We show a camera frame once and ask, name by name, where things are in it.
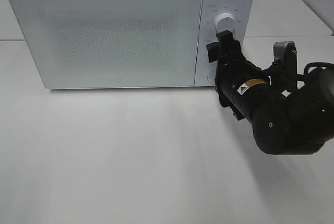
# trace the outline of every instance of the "warning label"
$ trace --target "warning label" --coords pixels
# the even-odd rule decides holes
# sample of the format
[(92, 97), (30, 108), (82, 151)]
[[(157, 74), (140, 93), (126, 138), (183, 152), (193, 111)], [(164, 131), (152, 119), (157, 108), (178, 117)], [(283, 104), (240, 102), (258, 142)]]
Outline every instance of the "warning label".
[(263, 79), (250, 79), (245, 83), (243, 83), (241, 86), (239, 86), (237, 91), (240, 95), (243, 95), (250, 87), (255, 86), (257, 84), (268, 84), (268, 83)]

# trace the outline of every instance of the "perforated mesh panel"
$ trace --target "perforated mesh panel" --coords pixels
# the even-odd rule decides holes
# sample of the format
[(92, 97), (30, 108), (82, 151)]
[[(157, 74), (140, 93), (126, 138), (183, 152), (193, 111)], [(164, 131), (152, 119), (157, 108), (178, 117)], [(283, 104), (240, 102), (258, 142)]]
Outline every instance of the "perforated mesh panel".
[(201, 0), (10, 0), (49, 88), (193, 86)]

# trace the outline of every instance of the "white dial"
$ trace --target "white dial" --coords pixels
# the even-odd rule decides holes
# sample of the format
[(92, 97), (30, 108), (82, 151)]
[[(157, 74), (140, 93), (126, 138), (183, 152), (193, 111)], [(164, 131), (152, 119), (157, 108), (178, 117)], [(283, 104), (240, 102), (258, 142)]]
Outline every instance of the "white dial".
[(223, 32), (229, 30), (230, 32), (233, 32), (235, 28), (235, 20), (236, 16), (231, 11), (223, 11), (219, 13), (214, 19), (216, 31)]

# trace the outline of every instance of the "white tabletop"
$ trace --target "white tabletop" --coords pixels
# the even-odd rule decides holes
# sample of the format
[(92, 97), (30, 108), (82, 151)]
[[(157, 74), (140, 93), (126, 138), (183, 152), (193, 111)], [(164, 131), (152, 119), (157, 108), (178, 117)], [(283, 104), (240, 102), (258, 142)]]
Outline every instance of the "white tabletop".
[[(272, 62), (333, 61), (334, 38), (246, 38)], [(49, 91), (24, 41), (0, 42), (0, 223), (332, 224), (334, 141), (262, 153), (212, 88)]]
[[(0, 0), (0, 17), (0, 40), (23, 39), (8, 0)], [(302, 0), (254, 0), (246, 31), (246, 37), (331, 34)]]

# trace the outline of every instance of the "microwave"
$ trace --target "microwave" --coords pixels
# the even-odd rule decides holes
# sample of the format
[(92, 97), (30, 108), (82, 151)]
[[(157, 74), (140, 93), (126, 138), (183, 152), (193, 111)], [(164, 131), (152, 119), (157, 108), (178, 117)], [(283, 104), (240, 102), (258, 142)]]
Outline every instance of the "microwave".
[(49, 89), (214, 86), (206, 45), (241, 43), (253, 0), (9, 0)]

